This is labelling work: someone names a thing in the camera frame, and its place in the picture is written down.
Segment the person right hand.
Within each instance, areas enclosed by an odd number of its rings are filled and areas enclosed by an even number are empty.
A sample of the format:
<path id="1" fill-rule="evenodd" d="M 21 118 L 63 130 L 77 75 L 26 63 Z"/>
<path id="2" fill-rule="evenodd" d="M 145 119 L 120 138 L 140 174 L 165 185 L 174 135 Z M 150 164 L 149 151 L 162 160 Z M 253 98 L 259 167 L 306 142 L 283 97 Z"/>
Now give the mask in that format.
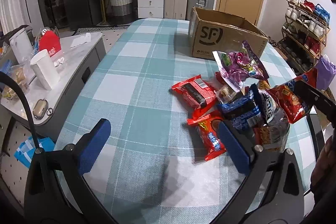
<path id="1" fill-rule="evenodd" d="M 335 186 L 335 136 L 330 136 L 321 153 L 310 179 L 314 202 L 319 203 Z"/>

